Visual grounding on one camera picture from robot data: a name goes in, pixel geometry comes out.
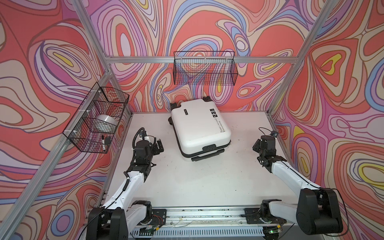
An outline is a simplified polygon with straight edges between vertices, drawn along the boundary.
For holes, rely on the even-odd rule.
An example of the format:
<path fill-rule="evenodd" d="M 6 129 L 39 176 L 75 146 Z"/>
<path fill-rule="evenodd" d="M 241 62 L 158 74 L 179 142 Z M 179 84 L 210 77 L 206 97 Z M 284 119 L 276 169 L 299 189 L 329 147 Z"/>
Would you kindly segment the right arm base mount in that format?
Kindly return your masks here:
<path fill-rule="evenodd" d="M 266 224 L 266 225 L 284 225 L 287 223 L 282 218 L 273 217 L 270 215 L 263 215 L 260 208 L 245 208 L 244 213 L 240 215 L 246 218 L 247 224 Z"/>

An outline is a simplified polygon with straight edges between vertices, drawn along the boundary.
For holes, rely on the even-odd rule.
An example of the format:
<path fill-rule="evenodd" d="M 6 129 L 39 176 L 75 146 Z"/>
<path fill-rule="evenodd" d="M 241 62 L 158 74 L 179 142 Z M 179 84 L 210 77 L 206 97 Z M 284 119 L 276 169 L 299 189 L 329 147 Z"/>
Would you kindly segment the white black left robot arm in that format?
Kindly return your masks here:
<path fill-rule="evenodd" d="M 87 240 L 98 240 L 107 236 L 110 240 L 127 240 L 133 229 L 141 222 L 153 218 L 150 201 L 134 201 L 136 191 L 147 180 L 152 167 L 153 156 L 164 152 L 161 140 L 148 137 L 134 141 L 133 159 L 124 172 L 125 180 L 112 197 L 99 208 L 93 208 L 85 227 Z"/>

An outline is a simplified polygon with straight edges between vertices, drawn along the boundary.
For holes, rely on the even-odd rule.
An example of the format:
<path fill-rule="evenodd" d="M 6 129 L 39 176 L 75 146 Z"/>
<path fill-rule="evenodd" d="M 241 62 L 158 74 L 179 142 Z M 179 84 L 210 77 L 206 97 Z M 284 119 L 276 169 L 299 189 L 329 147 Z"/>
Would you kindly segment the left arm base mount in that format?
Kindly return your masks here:
<path fill-rule="evenodd" d="M 166 224 L 167 210 L 166 209 L 154 209 L 152 210 L 152 217 L 150 220 L 144 220 L 140 222 L 137 227 L 160 227 Z"/>

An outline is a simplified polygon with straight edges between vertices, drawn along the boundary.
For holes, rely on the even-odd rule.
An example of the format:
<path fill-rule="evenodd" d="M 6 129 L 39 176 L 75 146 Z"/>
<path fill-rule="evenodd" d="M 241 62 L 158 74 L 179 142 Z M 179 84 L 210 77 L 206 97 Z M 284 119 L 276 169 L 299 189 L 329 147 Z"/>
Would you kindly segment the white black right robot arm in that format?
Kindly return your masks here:
<path fill-rule="evenodd" d="M 263 200 L 261 221 L 284 219 L 294 223 L 307 235 L 340 234 L 344 230 L 339 200 L 334 189 L 306 179 L 285 158 L 277 155 L 276 138 L 262 135 L 253 145 L 258 161 L 269 173 L 282 180 L 298 197 L 296 204 L 278 199 Z"/>

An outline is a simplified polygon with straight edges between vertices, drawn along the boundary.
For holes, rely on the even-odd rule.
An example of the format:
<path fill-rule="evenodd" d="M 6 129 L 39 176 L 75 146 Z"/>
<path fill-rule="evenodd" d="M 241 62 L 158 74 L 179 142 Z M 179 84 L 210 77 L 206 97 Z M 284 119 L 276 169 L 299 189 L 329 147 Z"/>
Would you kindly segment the black white suitcase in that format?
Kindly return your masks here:
<path fill-rule="evenodd" d="M 231 144 L 232 132 L 209 96 L 172 103 L 169 123 L 187 162 L 218 156 Z"/>

